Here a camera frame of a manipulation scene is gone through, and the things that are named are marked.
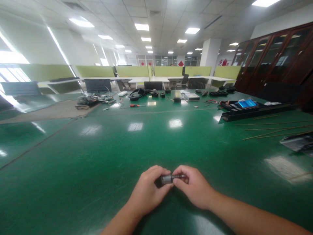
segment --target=office chair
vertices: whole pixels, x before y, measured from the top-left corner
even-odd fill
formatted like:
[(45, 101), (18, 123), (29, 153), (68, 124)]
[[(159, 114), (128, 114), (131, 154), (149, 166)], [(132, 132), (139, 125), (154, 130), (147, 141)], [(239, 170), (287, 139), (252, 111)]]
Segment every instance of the office chair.
[(6, 95), (41, 95), (37, 82), (1, 82)]
[(184, 75), (183, 80), (182, 80), (182, 84), (176, 85), (177, 83), (173, 83), (171, 90), (173, 90), (173, 88), (175, 88), (175, 90), (176, 90), (176, 87), (178, 87), (178, 86), (182, 86), (183, 90), (186, 89), (186, 85), (188, 84), (188, 77), (189, 77), (189, 74)]
[(301, 94), (301, 85), (268, 82), (264, 86), (259, 98), (280, 103), (294, 103)]
[(144, 82), (145, 90), (163, 90), (163, 82)]
[(205, 78), (190, 78), (188, 82), (188, 89), (205, 89)]
[(85, 79), (85, 84), (89, 93), (112, 91), (110, 79)]

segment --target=screwdriver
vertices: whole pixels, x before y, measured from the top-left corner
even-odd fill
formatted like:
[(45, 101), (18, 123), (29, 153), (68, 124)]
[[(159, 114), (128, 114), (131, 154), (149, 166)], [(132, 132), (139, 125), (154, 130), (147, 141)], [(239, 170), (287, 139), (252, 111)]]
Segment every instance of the screwdriver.
[(130, 107), (139, 107), (139, 106), (144, 106), (144, 105), (138, 105), (138, 104), (131, 104)]

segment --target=electronic component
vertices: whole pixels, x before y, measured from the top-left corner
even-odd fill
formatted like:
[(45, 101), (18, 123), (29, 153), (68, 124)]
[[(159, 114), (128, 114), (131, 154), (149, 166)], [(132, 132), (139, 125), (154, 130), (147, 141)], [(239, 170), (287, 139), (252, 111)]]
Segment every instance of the electronic component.
[(127, 94), (128, 94), (127, 91), (122, 91), (122, 92), (118, 93), (118, 96), (124, 96), (124, 95), (127, 95)]
[(200, 96), (193, 94), (193, 93), (185, 94), (185, 100), (187, 100), (187, 101), (198, 101), (198, 100), (200, 100)]

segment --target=column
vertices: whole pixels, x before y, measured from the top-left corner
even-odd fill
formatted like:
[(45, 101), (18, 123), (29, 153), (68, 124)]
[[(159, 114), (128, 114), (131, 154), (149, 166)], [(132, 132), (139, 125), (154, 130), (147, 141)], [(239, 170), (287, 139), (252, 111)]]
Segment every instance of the column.
[(211, 69), (210, 76), (212, 76), (214, 72), (217, 55), (218, 55), (218, 51), (221, 46), (221, 43), (222, 43), (221, 39), (214, 39), (214, 38), (210, 38), (204, 41), (203, 43), (200, 66), (211, 66), (212, 69)]

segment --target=white wall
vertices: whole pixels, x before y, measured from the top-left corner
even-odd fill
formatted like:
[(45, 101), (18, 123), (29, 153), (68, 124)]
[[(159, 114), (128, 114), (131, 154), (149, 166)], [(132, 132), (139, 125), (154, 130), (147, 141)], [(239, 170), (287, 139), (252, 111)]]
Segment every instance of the white wall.
[(313, 22), (313, 3), (255, 26), (251, 39)]

